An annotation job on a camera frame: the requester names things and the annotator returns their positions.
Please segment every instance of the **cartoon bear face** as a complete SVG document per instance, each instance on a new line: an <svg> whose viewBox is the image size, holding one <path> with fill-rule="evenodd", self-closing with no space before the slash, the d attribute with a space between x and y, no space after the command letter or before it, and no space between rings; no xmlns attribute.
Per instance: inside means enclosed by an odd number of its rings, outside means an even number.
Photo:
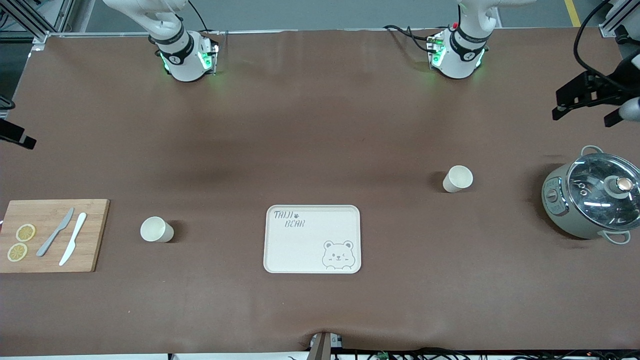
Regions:
<svg viewBox="0 0 640 360"><path fill-rule="evenodd" d="M322 264L327 268L350 269L355 263L356 259L353 256L353 243L351 241L345 241L341 244L334 244L331 241L324 243Z"/></svg>

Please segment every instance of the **knife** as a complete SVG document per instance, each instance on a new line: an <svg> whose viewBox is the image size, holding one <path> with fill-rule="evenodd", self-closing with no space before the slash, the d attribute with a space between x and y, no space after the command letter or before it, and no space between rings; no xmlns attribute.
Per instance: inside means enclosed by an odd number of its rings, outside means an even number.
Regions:
<svg viewBox="0 0 640 360"><path fill-rule="evenodd" d="M84 224L85 219L86 213L80 213L80 215L78 215L78 220L76 220L76 228L74 229L74 233L71 235L71 240L69 240L69 245L67 245L65 254L62 255L62 259L60 259L60 264L58 264L59 266L64 265L76 249L76 238L78 236L78 233L80 232L80 229L82 228L82 225Z"/></svg>
<svg viewBox="0 0 640 360"><path fill-rule="evenodd" d="M45 243L42 244L42 246L38 249L36 256L43 256L47 252L47 250L49 250L49 247L51 246L53 239L56 238L56 236L60 231L62 231L64 228L67 227L67 225L69 225L69 222L71 221L71 216L73 216L73 214L74 214L74 209L70 208L65 218L62 219L62 221L60 222L60 225L58 225L58 228L53 232L53 234L51 234L49 239L47 239L47 241L45 241Z"/></svg>

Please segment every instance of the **yellow floor line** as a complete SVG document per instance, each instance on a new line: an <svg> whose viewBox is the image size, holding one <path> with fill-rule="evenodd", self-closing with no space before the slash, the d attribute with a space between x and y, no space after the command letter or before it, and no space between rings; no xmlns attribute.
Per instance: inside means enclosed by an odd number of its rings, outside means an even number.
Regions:
<svg viewBox="0 0 640 360"><path fill-rule="evenodd" d="M566 11L569 13L569 17L571 18L571 25L573 25L574 28L579 28L580 18L578 17L578 13L575 11L573 0L564 0L564 5L566 5Z"/></svg>

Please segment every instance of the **pot control panel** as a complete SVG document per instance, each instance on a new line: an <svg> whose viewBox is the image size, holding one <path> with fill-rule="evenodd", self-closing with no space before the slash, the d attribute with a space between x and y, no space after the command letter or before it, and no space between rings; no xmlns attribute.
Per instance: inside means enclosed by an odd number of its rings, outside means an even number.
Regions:
<svg viewBox="0 0 640 360"><path fill-rule="evenodd" d="M542 199L551 214L561 217L569 212L569 204L562 193L562 177L553 177L542 187Z"/></svg>

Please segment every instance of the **pot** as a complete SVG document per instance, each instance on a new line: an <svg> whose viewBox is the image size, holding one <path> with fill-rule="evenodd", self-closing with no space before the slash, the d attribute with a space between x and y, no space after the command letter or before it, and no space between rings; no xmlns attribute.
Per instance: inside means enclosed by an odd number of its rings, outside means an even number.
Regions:
<svg viewBox="0 0 640 360"><path fill-rule="evenodd" d="M588 149L596 152L585 154ZM582 148L573 163L555 169L542 186L547 215L562 230L584 239L603 237L617 245L640 226L640 170L601 148ZM622 241L611 238L622 235Z"/></svg>

